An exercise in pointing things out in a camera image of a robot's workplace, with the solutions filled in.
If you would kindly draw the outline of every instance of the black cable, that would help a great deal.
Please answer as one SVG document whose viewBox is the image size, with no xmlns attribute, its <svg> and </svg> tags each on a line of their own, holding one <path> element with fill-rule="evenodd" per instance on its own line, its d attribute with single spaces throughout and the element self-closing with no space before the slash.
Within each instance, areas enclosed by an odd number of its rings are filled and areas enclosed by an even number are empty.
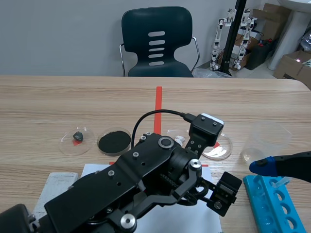
<svg viewBox="0 0 311 233">
<path fill-rule="evenodd" d="M 152 114 L 156 114 L 156 113 L 170 113 L 170 114 L 174 114 L 174 115 L 178 115 L 181 117 L 184 117 L 186 114 L 185 113 L 181 113 L 178 111 L 174 111 L 174 110 L 168 110 L 168 109 L 159 109 L 159 110 L 154 110 L 151 112 L 148 112 L 146 114 L 144 114 L 141 118 L 139 118 L 139 120 L 137 121 L 136 125 L 134 126 L 133 129 L 133 133 L 132 133 L 132 139 L 131 139 L 131 148 L 134 147 L 134 140 L 135 140 L 135 134 L 136 134 L 136 130 L 138 128 L 138 125 L 142 122 L 142 120 L 144 120 L 147 116 L 150 116 Z"/>
</svg>

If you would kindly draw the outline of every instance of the red tape line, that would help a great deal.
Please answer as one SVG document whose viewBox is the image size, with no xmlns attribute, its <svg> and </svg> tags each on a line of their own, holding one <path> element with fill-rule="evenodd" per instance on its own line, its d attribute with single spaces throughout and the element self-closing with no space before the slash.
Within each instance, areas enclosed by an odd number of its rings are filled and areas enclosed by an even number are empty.
<svg viewBox="0 0 311 233">
<path fill-rule="evenodd" d="M 162 87 L 157 86 L 155 91 L 155 110 L 162 109 Z M 161 134 L 162 114 L 155 114 L 154 133 Z"/>
</svg>

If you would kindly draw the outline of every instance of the black powder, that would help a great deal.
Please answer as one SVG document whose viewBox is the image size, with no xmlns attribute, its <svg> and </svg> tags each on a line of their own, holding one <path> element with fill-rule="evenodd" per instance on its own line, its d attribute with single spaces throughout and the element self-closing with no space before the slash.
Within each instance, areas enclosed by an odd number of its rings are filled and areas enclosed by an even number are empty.
<svg viewBox="0 0 311 233">
<path fill-rule="evenodd" d="M 109 154 L 121 152 L 131 143 L 131 137 L 126 132 L 115 131 L 106 134 L 98 142 L 98 148 Z"/>
</svg>

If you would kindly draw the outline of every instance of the plastic cup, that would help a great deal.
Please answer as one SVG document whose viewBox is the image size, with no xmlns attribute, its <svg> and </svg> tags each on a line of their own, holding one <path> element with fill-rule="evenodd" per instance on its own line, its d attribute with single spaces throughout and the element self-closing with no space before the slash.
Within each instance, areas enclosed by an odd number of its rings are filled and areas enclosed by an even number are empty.
<svg viewBox="0 0 311 233">
<path fill-rule="evenodd" d="M 292 134 L 274 121 L 258 121 L 241 151 L 246 162 L 252 163 L 269 156 L 278 156 L 292 138 Z"/>
</svg>

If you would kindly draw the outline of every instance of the metal bracket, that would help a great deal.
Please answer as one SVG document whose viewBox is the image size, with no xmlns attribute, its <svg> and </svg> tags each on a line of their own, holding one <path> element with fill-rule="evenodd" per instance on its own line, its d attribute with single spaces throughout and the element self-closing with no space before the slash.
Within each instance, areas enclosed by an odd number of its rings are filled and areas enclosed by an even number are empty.
<svg viewBox="0 0 311 233">
<path fill-rule="evenodd" d="M 121 55 L 121 62 L 122 62 L 123 76 L 125 77 L 125 67 L 124 67 L 124 61 L 123 61 L 123 55 L 122 55 L 122 46 L 124 46 L 124 44 L 120 44 L 119 49 L 120 49 L 120 55 Z"/>
</svg>

